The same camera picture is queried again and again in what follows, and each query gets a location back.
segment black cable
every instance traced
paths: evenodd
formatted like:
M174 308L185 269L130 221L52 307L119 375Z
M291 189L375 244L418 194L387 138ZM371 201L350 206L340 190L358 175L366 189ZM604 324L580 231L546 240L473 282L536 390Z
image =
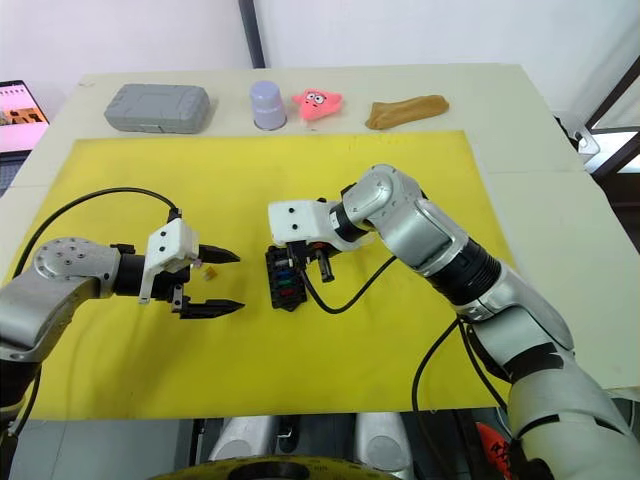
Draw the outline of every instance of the black cable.
M97 192L89 193L87 195L83 195L82 197L78 197L75 200L67 203L63 207L60 207L58 210L53 212L35 231L33 236L29 239L29 242L24 247L22 251L22 255L20 255L20 260L18 260L18 264L16 265L16 269L13 272L13 278L16 278L18 275L22 273L22 269L27 263L27 259L29 258L29 254L31 250L33 250L33 246L36 244L40 236L44 233L46 228L53 223L53 221L62 215L67 210L79 205L80 203L86 202L87 200L91 200L92 198L100 197L102 195L107 195L109 193L121 193L121 192L131 192L131 193L141 193L143 195L149 195L150 197L157 198L158 200L166 203L172 211L177 212L179 209L176 205L169 200L167 197L160 195L159 193L152 192L151 190L147 190L144 188L137 187L115 187L115 188L106 188L104 190L98 190Z
M140 193L142 195L148 195L150 197L157 198L158 200L166 203L171 209L171 212L177 213L180 211L180 209L176 206L176 204L173 203L171 200L169 200L167 197L160 195L159 193L153 192L151 190L147 190L145 188L114 187L114 188L105 188L104 190L98 190L93 193L88 193L87 195L78 197L75 200L60 207L58 210L56 210L51 215L49 215L49 217L47 217L47 219L44 222L42 222L42 224L38 227L38 229L35 231L35 233L31 236L31 238L27 242L27 245L24 247L24 250L20 255L20 259L18 260L18 264L16 265L16 268L13 272L12 278L16 278L18 275L22 273L22 270L24 269L24 266L27 263L27 259L29 258L29 254L31 253L31 250L33 250L34 245L36 244L40 236L44 233L44 231L47 229L47 227L51 225L56 218L58 218L67 210L70 210L76 205L84 203L87 200L91 200L92 198L100 197L102 195L108 195L110 193L123 193L123 192ZM22 414L22 417L20 417L20 421L18 422L18 425L16 426L13 432L13 434L16 437L20 435L20 432L22 432L22 430L24 429L24 426L26 425L27 420L29 419L29 415L31 414L31 410L33 410L33 406L36 403L36 396L38 395L38 389L40 387L41 375L42 375L42 366L36 372L36 375L33 379L33 388L31 389L31 395L29 396L29 401L27 402L27 406L24 410L24 413Z
M476 371L476 374L480 377L480 380L482 380L482 383L484 383L484 386L487 387L487 390L489 390L489 393L491 393L491 395L493 395L493 398L496 400L496 402L498 402L498 405L500 405L500 408L502 408L506 412L507 411L506 402L502 399L498 391L495 388L493 388L493 385L491 385L491 382L489 382L489 379L486 377L486 375L480 368L478 361L476 360L476 356L474 355L473 350L471 349L471 345L469 345L469 339L467 338L467 333L464 331L462 320L458 322L458 328L460 330L460 336L462 337L462 343L464 344L464 349L467 351L467 355L469 356L469 360L471 360L473 369Z
M349 308L351 308L353 306L353 304L358 301L358 299L362 296L362 294L367 291L367 289L376 280L376 278L378 278L380 276L380 274L382 272L384 272L385 269L389 265L391 265L395 260L396 260L396 257L394 255L391 258L389 258L389 260L384 262L382 264L382 266L380 268L378 268L378 270L376 270L376 273L371 275L371 278L369 280L367 280L367 283L365 283L362 286L362 288L360 290L358 290L358 293L356 293L351 300L349 300L347 303L345 303L342 307L339 307L339 308L332 308L332 307L328 306L326 303L324 303L322 298L320 298L320 295L318 295L318 292L316 291L316 289L313 288L313 285L311 284L311 280L309 280L309 276L307 275L307 271L306 270L301 269L300 270L300 275L302 276L302 281L304 283L304 286L307 287L307 290L309 290L309 293L311 294L313 299L316 301L318 306L320 308L322 308L325 312L335 315L335 314L338 314L338 313L342 313L342 312L344 312L346 310L349 310Z
M431 360L431 357L433 356L434 353L436 353L436 350L442 344L442 342L444 342L445 339L451 334L451 332L453 332L456 329L456 326L458 325L459 322L460 322L460 318L456 317L455 320L451 322L451 325L449 325L447 329L444 332L442 332L442 334L438 337L438 339L433 343L433 345L431 345L426 355L420 362L420 365L416 370L416 374L413 376L413 384L411 385L411 408L413 410L413 413L416 416L416 419L418 420L418 427L420 429L420 433L422 434L422 439L427 444L427 447L431 451L431 454L434 456L434 458L436 459L436 462L440 467L441 473L444 475L444 477L447 480L456 479L457 476L455 472L451 469L451 466L447 463L447 461L444 459L444 457L438 450L438 447L436 446L433 438L431 438L431 435L429 434L429 429L427 428L427 425L424 423L424 419L422 418L420 408L418 407L418 386L420 385L420 378L422 377L422 372L427 366L427 363L429 363L429 360Z
M29 396L29 402L27 402L27 407L24 409L24 413L22 414L22 417L20 417L20 421L18 422L18 425L13 431L13 434L16 437L20 436L20 433L24 429L24 426L27 424L27 419L29 418L29 415L31 415L31 410L33 410L33 406L36 403L36 397L38 396L38 388L40 387L41 373L42 373L42 367L40 367L36 372L36 376L33 379L33 388L31 389L31 395Z

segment pink plush toy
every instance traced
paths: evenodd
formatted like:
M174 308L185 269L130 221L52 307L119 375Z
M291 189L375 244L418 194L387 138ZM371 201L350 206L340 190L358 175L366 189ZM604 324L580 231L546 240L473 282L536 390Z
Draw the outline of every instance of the pink plush toy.
M293 101L300 105L299 115L303 120L317 120L342 108L342 95L307 88L302 95L294 95Z

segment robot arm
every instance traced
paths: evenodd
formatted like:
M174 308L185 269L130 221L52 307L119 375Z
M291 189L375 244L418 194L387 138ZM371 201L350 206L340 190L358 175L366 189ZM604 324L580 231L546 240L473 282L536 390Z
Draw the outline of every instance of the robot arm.
M228 250L199 245L197 234L175 218L151 234L147 255L131 245L106 247L83 238L59 238L42 245L33 264L0 289L0 420L6 430L23 404L24 393L57 344L76 309L86 300L138 296L171 304L180 318L212 318L243 304L207 300L194 304L184 294L194 262L228 263Z
M449 300L487 369L512 384L511 458L521 478L638 478L638 443L576 364L561 315L429 202L415 180L377 165L343 190L341 202L273 203L269 222L299 268L313 259L303 247L354 250L376 231Z

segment gray plastic case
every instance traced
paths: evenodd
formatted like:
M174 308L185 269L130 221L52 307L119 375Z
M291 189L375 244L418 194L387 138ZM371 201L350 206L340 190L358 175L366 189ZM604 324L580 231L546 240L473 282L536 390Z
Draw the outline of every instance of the gray plastic case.
M125 132L196 133L209 111L209 97L191 85L123 85L104 112Z

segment laptop screen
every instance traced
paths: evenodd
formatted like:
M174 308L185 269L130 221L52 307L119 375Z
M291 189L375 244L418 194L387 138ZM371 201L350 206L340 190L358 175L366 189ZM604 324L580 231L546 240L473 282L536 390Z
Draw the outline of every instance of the laptop screen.
M0 153L32 150L48 126L24 82L0 82Z

